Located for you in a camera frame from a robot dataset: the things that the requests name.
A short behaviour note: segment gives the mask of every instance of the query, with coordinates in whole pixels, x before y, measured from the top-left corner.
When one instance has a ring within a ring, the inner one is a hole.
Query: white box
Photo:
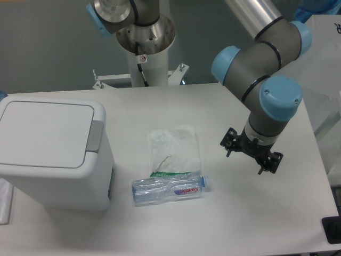
[[[0,116],[0,178],[48,207],[109,207],[115,162],[99,102],[8,96]]]

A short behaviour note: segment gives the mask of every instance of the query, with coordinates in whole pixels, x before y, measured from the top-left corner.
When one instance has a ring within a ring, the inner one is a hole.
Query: bottle cap
[[[210,180],[209,180],[209,178],[207,178],[205,176],[201,176],[200,180],[201,180],[201,185],[202,185],[203,191],[209,191],[209,189],[210,189]]]

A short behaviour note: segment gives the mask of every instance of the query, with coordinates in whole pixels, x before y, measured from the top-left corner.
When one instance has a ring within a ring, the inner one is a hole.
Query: light blue joint cap
[[[95,13],[95,10],[92,8],[91,4],[88,4],[86,6],[86,11],[89,14],[89,17],[90,17],[93,25],[95,25],[95,27],[98,29],[98,31],[100,32],[101,36],[103,36],[103,37],[111,36],[109,31],[107,31],[107,29],[103,25],[103,23],[100,20],[100,18],[98,18],[97,14]]]
[[[302,101],[302,90],[295,80],[285,76],[268,78],[259,92],[259,102],[272,119],[289,121]]]
[[[292,21],[291,24],[295,25],[301,34],[301,53],[299,56],[304,54],[311,46],[313,42],[313,36],[309,27],[306,24],[301,23],[300,21]]]
[[[240,49],[238,49],[237,47],[229,46],[223,49],[217,55],[217,57],[215,57],[212,63],[211,72],[221,84],[224,84],[225,76],[229,71],[230,65],[234,57],[237,55],[239,51]]]

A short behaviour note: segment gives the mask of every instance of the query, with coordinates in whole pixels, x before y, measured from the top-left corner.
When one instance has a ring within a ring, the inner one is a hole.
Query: black object
[[[112,187],[113,187],[113,178],[115,176],[115,170],[111,169],[111,177],[110,177],[110,183],[109,183],[109,189],[108,189],[108,198],[111,200],[111,194],[112,194]]]
[[[244,130],[241,135],[238,135],[235,129],[229,128],[220,145],[227,150],[227,157],[230,156],[232,151],[235,151],[243,152],[254,158],[257,164],[261,166],[258,174],[262,174],[263,171],[276,173],[283,158],[282,153],[270,152],[273,144],[267,146],[258,145],[258,139],[249,140]]]
[[[328,243],[341,244],[341,216],[323,218],[322,225]]]
[[[130,5],[132,6],[133,8],[133,12],[134,12],[134,16],[135,16],[135,21],[139,19],[139,12],[137,11],[137,7],[136,7],[136,4],[134,2],[134,0],[129,0],[130,2]]]
[[[340,252],[341,252],[341,250],[338,250],[338,251],[334,252],[333,254],[331,254],[330,256],[336,256],[336,255],[338,255]]]

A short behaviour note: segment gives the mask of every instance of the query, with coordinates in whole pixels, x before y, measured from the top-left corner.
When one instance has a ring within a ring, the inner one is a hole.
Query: gray wall
[[[90,89],[98,75],[128,73],[114,36],[102,38],[85,6],[89,0],[0,2],[0,89],[7,93]],[[189,83],[210,83],[213,59],[229,45],[253,40],[223,0],[160,0],[176,27],[169,69],[190,66]],[[293,19],[299,0],[273,1]]]

